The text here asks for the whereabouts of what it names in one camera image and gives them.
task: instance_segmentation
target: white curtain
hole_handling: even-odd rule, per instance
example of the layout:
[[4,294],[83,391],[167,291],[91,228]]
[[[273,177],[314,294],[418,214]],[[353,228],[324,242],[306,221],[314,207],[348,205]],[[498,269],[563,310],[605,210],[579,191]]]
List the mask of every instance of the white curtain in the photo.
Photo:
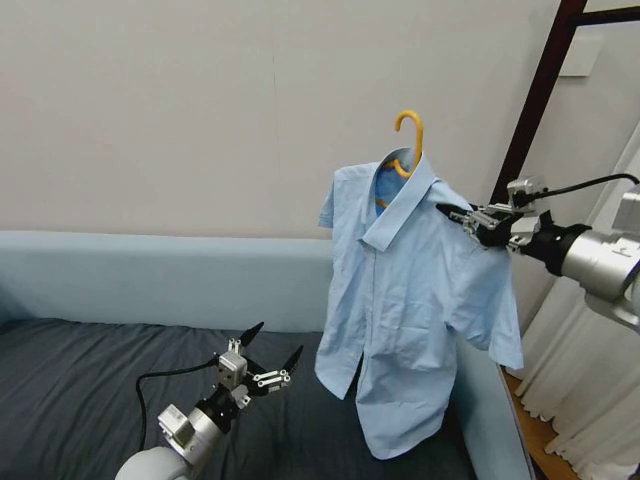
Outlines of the white curtain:
[[[640,176],[640,125],[615,171]],[[589,223],[611,231],[629,182],[605,188]],[[626,479],[640,462],[640,335],[593,313],[576,282],[558,279],[523,338],[516,394],[558,436],[546,446],[585,480]]]

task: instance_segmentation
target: sofa armrest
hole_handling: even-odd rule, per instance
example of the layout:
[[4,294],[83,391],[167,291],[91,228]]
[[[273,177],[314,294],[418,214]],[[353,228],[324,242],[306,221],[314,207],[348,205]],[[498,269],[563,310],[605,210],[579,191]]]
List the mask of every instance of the sofa armrest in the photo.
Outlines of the sofa armrest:
[[452,399],[478,480],[535,479],[499,367],[464,341]]

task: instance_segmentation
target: clothes hanger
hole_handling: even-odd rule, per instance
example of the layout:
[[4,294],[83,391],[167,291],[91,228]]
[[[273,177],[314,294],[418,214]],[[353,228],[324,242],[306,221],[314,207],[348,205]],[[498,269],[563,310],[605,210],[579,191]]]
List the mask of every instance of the clothes hanger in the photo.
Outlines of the clothes hanger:
[[[411,175],[413,175],[413,172],[415,171],[416,167],[418,166],[418,163],[420,162],[420,157],[422,156],[422,136],[424,133],[424,127],[422,126],[422,120],[420,119],[420,115],[418,115],[413,110],[403,110],[398,114],[398,116],[396,117],[396,123],[395,123],[396,132],[400,131],[402,120],[404,120],[407,117],[411,118],[416,124],[416,147],[414,150],[413,166],[411,167],[411,170],[407,172],[404,168],[402,168],[402,164],[400,163],[400,160],[398,160],[397,158],[393,160],[389,160],[388,162],[385,162],[384,165],[382,165],[382,168],[384,169],[395,168],[396,173],[403,178],[409,178]],[[376,204],[380,205],[382,208],[387,208],[388,206],[387,202],[380,200],[378,198],[376,198]]]

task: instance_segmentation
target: button-up shirt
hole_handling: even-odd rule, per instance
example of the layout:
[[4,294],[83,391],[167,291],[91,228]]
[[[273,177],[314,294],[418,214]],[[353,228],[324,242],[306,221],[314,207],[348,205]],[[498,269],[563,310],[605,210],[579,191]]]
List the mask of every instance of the button-up shirt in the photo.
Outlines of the button-up shirt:
[[[522,368],[510,258],[436,209],[470,209],[411,149],[334,174],[319,224],[333,228],[333,279],[316,374],[343,399],[362,358],[356,404],[371,453],[400,455],[442,424],[456,376],[455,336]],[[376,205],[376,198],[388,203]]]

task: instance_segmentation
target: gray fabric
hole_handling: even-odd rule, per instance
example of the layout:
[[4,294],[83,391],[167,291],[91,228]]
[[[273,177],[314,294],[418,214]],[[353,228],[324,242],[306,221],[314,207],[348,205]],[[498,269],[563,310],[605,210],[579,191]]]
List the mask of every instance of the gray fabric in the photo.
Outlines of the gray fabric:
[[[0,478],[113,479],[135,452],[135,378],[183,368],[226,349],[229,332],[61,320],[0,326]],[[305,352],[288,391],[256,399],[214,452],[204,479],[469,479],[472,467],[452,415],[394,460],[373,459],[352,396],[340,401],[313,374],[314,333],[261,333],[249,355],[280,366]],[[155,418],[169,403],[188,412],[211,392],[213,373],[149,379],[147,447],[161,445]]]

